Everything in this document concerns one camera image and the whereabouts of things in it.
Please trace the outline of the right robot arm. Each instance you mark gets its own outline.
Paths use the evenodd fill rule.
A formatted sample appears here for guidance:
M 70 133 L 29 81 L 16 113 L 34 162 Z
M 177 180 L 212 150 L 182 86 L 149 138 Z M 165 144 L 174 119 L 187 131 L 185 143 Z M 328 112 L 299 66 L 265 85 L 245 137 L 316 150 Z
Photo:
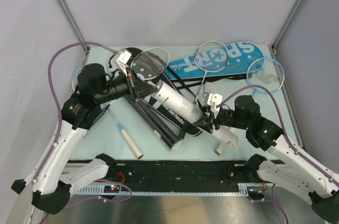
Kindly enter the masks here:
M 195 106 L 191 123 L 208 133 L 221 131 L 223 126 L 243 129 L 246 139 L 287 165 L 279 171 L 260 155 L 246 163 L 245 177 L 251 182 L 267 180 L 299 196 L 312 210 L 329 223 L 338 223 L 338 173 L 330 170 L 293 143 L 283 124 L 277 125 L 260 113 L 260 106 L 250 95 L 235 99 L 233 110 L 223 109 L 217 97 L 202 106 Z

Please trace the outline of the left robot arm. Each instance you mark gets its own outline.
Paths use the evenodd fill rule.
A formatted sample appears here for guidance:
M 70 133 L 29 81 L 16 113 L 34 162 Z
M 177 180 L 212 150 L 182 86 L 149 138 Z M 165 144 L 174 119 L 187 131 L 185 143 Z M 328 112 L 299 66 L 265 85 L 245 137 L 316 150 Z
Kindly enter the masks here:
M 102 104 L 128 97 L 139 100 L 158 91 L 129 69 L 127 74 L 107 79 L 101 64 L 83 67 L 75 92 L 58 107 L 59 121 L 54 137 L 37 167 L 25 179 L 15 180 L 11 189 L 21 194 L 32 184 L 31 204 L 48 214 L 59 213 L 78 190 L 100 179 L 112 181 L 118 169 L 115 159 L 97 155 L 90 163 L 69 175 L 62 171 L 79 141 L 108 110 Z

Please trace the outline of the black shuttlecock tube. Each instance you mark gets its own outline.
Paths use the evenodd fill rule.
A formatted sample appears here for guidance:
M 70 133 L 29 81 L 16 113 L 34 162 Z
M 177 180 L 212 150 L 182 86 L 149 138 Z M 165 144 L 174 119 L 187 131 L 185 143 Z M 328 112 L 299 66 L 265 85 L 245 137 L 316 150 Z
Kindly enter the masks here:
M 142 117 L 142 119 L 150 126 L 154 134 L 163 141 L 163 143 L 170 149 L 174 150 L 180 145 L 181 140 L 169 128 L 169 126 L 162 121 L 158 115 L 151 110 L 151 108 L 142 100 L 133 101 L 127 97 L 124 98 L 132 108 Z

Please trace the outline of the white shuttlecock tube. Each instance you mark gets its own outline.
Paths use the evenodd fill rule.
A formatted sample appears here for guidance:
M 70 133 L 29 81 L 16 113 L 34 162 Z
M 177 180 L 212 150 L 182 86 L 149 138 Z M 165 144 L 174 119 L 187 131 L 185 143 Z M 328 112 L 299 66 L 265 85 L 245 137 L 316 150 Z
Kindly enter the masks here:
M 182 96 L 175 89 L 171 88 L 164 81 L 159 80 L 156 86 L 159 90 L 157 93 L 152 94 L 152 97 L 176 112 L 184 120 L 187 120 L 192 124 L 204 118 L 205 114 L 199 109 L 198 106 L 187 100 L 184 96 Z M 202 129 L 199 130 L 203 131 L 207 135 L 211 135 L 229 149 L 235 148 L 239 141 L 238 136 L 226 127 L 220 127 L 218 130 L 215 129 L 212 134 Z

